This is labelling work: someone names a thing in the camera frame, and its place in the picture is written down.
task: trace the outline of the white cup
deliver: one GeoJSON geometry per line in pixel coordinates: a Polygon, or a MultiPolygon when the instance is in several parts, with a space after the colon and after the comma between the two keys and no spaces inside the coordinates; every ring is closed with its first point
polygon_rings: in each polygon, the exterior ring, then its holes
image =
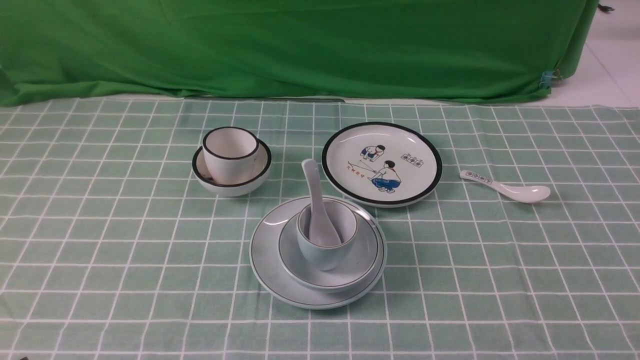
{"type": "Polygon", "coordinates": [[[213,181],[220,185],[243,183],[251,177],[258,156],[258,138],[240,127],[219,127],[202,139],[204,160],[213,181]]]}
{"type": "Polygon", "coordinates": [[[311,205],[302,209],[298,214],[298,246],[300,252],[311,265],[320,271],[335,268],[349,254],[353,239],[358,232],[358,219],[345,204],[335,200],[324,200],[324,207],[329,220],[340,236],[341,244],[335,246],[317,245],[309,240],[309,223],[311,219],[311,205]]]}

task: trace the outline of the porcelain dish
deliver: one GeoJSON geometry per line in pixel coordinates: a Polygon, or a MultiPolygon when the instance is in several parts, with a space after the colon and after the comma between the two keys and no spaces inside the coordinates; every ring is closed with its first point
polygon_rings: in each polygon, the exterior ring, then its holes
{"type": "Polygon", "coordinates": [[[374,270],[378,257],[378,239],[367,221],[357,215],[361,229],[353,239],[353,248],[338,266],[321,271],[309,263],[300,252],[296,241],[296,221],[292,217],[280,233],[279,260],[294,280],[303,286],[320,291],[340,291],[356,284],[374,270]]]}
{"type": "Polygon", "coordinates": [[[271,150],[262,140],[258,140],[258,143],[258,156],[253,162],[251,178],[243,183],[230,185],[218,184],[214,181],[214,177],[207,168],[202,146],[199,147],[191,161],[191,168],[197,176],[198,182],[205,189],[222,197],[242,196],[256,190],[264,183],[271,172],[271,150]]]}
{"type": "Polygon", "coordinates": [[[314,267],[328,271],[340,265],[353,248],[353,240],[358,233],[358,218],[353,211],[341,201],[325,199],[321,202],[328,213],[329,226],[334,226],[337,245],[318,245],[310,238],[309,222],[315,216],[311,206],[305,206],[296,216],[296,237],[298,248],[308,263],[314,267]]]}
{"type": "Polygon", "coordinates": [[[376,285],[387,262],[387,243],[375,219],[356,204],[336,197],[326,198],[347,204],[365,221],[366,226],[361,228],[369,228],[378,244],[373,269],[356,283],[340,291],[320,291],[300,284],[280,263],[280,234],[286,224],[310,204],[309,197],[287,201],[271,210],[253,232],[249,248],[251,268],[260,284],[277,299],[304,309],[333,309],[360,299],[376,285]]]}
{"type": "Polygon", "coordinates": [[[215,172],[216,183],[239,184],[252,178],[260,143],[251,131],[218,127],[202,138],[202,147],[207,168],[215,172]]]}
{"type": "Polygon", "coordinates": [[[324,174],[341,193],[362,204],[395,208],[435,189],[442,160],[424,136],[386,122],[345,127],[324,145],[324,174]]]}

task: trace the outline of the saucer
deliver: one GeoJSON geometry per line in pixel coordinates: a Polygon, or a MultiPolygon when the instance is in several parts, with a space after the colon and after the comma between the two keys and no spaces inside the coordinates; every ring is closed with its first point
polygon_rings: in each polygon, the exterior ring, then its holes
{"type": "Polygon", "coordinates": [[[294,215],[282,229],[278,242],[279,258],[282,266],[303,286],[320,291],[340,291],[357,284],[370,271],[378,257],[378,239],[367,221],[356,214],[359,231],[352,240],[353,248],[342,262],[329,271],[320,271],[309,263],[300,252],[296,239],[294,215]]]}
{"type": "Polygon", "coordinates": [[[286,223],[310,203],[309,197],[287,201],[271,210],[255,228],[249,246],[251,268],[260,284],[277,299],[304,309],[333,309],[358,300],[376,285],[387,262],[387,242],[375,219],[360,206],[336,197],[327,198],[343,202],[360,215],[378,242],[380,251],[373,270],[354,286],[336,292],[311,289],[295,281],[280,264],[280,233],[286,223]]]}
{"type": "Polygon", "coordinates": [[[193,173],[196,174],[198,182],[212,193],[216,193],[224,197],[246,195],[260,187],[260,185],[262,185],[269,177],[269,173],[271,172],[271,150],[269,150],[267,144],[262,140],[258,139],[258,143],[258,155],[253,163],[251,177],[249,180],[242,183],[229,185],[216,183],[207,168],[202,146],[199,147],[193,155],[193,159],[191,160],[191,169],[193,170],[193,173]]]}
{"type": "Polygon", "coordinates": [[[379,208],[420,201],[442,176],[442,160],[429,140],[386,122],[363,122],[338,131],[325,144],[322,163],[338,191],[379,208]]]}

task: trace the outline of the boy figure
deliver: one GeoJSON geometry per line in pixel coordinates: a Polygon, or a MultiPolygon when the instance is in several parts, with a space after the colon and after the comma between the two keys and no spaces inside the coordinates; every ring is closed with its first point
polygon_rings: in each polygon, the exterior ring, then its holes
{"type": "Polygon", "coordinates": [[[368,177],[371,183],[378,188],[381,192],[394,193],[396,188],[400,186],[402,180],[396,173],[394,167],[396,163],[391,160],[385,161],[384,167],[378,170],[378,172],[372,177],[368,177]]]}
{"type": "Polygon", "coordinates": [[[364,160],[373,162],[385,153],[385,149],[386,148],[384,147],[384,145],[367,146],[366,148],[362,149],[360,155],[362,155],[362,158],[364,160]]]}

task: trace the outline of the spoon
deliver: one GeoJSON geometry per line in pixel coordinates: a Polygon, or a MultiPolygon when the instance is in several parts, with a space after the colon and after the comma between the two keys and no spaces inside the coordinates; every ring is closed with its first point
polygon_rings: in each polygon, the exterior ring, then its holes
{"type": "Polygon", "coordinates": [[[307,186],[311,195],[311,220],[309,224],[309,240],[320,246],[340,245],[340,236],[329,220],[324,208],[322,188],[320,187],[320,171],[313,159],[302,161],[302,170],[307,178],[307,186]]]}
{"type": "Polygon", "coordinates": [[[504,196],[525,204],[533,204],[542,201],[551,195],[551,189],[546,186],[509,186],[482,176],[477,172],[462,170],[462,179],[473,180],[477,183],[485,184],[504,196]]]}

